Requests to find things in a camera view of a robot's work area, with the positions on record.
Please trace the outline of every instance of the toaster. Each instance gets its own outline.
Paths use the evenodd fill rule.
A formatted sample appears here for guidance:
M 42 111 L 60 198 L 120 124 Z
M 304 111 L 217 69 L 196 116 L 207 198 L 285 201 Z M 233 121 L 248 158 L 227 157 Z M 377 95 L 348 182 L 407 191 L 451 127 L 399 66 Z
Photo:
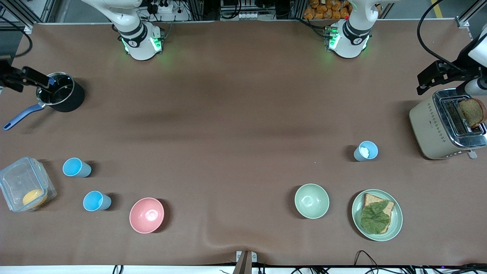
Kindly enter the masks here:
M 444 89 L 411 109 L 409 119 L 424 156 L 438 160 L 467 154 L 475 159 L 474 149 L 487 145 L 486 125 L 470 128 L 458 107 L 468 98 L 454 88 Z

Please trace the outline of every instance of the green leaf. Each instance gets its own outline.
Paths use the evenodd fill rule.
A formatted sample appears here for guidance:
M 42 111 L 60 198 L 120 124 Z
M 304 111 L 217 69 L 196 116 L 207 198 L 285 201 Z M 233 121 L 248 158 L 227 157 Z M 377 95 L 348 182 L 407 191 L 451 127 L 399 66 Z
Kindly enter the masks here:
M 372 234 L 381 233 L 391 221 L 391 218 L 383 212 L 389 201 L 371 203 L 364 207 L 360 213 L 360 225 Z

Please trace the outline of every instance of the clear food container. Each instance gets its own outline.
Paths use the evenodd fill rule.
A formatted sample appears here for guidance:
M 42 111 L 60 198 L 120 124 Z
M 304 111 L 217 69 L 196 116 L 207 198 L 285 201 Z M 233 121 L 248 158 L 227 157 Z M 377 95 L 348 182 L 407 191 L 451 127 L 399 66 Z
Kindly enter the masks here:
M 41 163 L 24 157 L 0 171 L 0 187 L 13 212 L 34 209 L 57 192 Z

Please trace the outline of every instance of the cup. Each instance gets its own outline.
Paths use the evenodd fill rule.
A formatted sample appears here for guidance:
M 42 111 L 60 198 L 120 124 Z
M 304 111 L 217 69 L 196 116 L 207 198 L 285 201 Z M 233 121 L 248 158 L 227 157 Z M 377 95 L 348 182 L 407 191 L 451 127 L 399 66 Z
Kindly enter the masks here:
M 91 191 L 83 199 L 83 207 L 87 211 L 105 210 L 112 204 L 112 199 L 99 191 Z
M 62 171 L 69 177 L 87 177 L 91 173 L 91 166 L 78 158 L 71 158 L 64 162 Z
M 377 157 L 379 149 L 370 141 L 363 141 L 354 151 L 354 157 L 359 162 L 369 161 Z

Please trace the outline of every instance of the cup with white contents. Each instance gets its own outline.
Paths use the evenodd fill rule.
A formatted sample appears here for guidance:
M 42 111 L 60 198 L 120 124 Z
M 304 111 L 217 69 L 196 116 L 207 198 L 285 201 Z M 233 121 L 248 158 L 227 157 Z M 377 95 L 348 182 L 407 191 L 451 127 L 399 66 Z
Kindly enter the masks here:
M 377 157 L 379 149 L 376 144 L 370 141 L 363 141 L 355 149 L 354 157 L 359 162 L 369 161 Z

